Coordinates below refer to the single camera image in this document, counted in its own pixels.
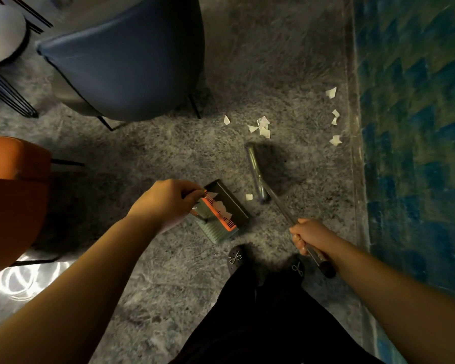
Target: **person's left hand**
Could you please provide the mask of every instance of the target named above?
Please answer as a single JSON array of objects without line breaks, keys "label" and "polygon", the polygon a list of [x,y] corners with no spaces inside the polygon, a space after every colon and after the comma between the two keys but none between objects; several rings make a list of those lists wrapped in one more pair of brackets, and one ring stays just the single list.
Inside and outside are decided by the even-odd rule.
[{"label": "person's left hand", "polygon": [[156,222],[162,233],[178,225],[203,195],[202,187],[191,181],[157,181],[135,202],[127,217]]}]

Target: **white tabletop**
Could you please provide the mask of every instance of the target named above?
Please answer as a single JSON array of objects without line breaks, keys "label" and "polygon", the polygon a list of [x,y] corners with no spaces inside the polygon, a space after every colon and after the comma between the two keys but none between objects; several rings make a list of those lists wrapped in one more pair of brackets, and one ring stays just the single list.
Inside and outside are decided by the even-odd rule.
[{"label": "white tabletop", "polygon": [[17,51],[26,32],[27,23],[22,13],[10,6],[0,5],[0,62]]}]

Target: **forearm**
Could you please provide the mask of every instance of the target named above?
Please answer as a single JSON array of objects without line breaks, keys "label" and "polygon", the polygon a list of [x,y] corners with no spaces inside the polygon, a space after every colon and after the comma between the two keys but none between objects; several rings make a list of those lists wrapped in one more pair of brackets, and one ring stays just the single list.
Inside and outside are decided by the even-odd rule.
[{"label": "forearm", "polygon": [[329,245],[340,276],[410,363],[455,363],[454,300],[346,241]]},{"label": "forearm", "polygon": [[139,257],[158,232],[126,217],[0,327],[0,363],[87,362]]}]

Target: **orange chair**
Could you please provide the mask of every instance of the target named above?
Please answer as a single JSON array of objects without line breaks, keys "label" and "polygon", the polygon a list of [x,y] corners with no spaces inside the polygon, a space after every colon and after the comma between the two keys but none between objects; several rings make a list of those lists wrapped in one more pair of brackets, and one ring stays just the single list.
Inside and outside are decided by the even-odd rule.
[{"label": "orange chair", "polygon": [[54,160],[35,144],[0,137],[0,271],[12,265],[57,260],[15,262],[34,243],[47,214],[51,164],[84,164]]}]

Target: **black pants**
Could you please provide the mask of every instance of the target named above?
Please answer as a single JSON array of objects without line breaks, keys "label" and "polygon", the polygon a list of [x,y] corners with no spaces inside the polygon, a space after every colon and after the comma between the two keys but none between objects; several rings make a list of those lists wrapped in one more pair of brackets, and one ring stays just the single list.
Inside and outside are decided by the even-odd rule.
[{"label": "black pants", "polygon": [[240,267],[171,364],[377,362],[301,287],[291,273],[270,274],[256,288]]}]

